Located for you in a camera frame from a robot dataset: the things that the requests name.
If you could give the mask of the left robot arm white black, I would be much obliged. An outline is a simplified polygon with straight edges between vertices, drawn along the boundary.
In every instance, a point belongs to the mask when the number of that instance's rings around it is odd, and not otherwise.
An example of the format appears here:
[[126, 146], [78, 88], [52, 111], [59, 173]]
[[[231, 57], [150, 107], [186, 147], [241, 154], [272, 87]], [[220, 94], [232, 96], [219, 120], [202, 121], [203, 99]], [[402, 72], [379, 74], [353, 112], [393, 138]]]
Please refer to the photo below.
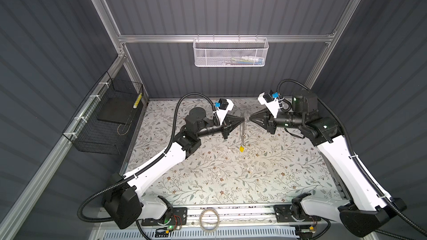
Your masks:
[[220, 112], [220, 125], [206, 116], [201, 107], [190, 110], [185, 117], [185, 125], [177, 133], [169, 150], [163, 150], [140, 167], [125, 173], [114, 174], [110, 183], [115, 184], [127, 177], [132, 179], [123, 186], [104, 194], [102, 205], [119, 229], [123, 230], [137, 220], [154, 220], [168, 224], [173, 215], [172, 204], [163, 196], [148, 197], [146, 190], [164, 173], [189, 158], [201, 146], [201, 138], [221, 133], [224, 139], [240, 124], [244, 118]]

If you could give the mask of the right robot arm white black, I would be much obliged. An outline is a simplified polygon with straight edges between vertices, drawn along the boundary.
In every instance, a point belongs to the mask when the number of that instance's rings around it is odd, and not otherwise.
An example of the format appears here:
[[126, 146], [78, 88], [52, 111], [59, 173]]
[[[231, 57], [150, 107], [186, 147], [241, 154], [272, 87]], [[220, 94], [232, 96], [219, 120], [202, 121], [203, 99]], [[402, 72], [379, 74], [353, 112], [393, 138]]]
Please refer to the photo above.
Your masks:
[[278, 92], [263, 92], [258, 101], [265, 108], [253, 113], [250, 121], [271, 134], [277, 128], [299, 130], [303, 138], [318, 148], [335, 176], [336, 186], [343, 190], [341, 200], [318, 198], [310, 192], [296, 196], [290, 209], [294, 220], [317, 216], [341, 223], [353, 235], [365, 237], [397, 216], [396, 211], [406, 209], [404, 201], [393, 199], [358, 155], [350, 151], [348, 138], [338, 121], [320, 116], [320, 99], [315, 93], [299, 91], [287, 101]]

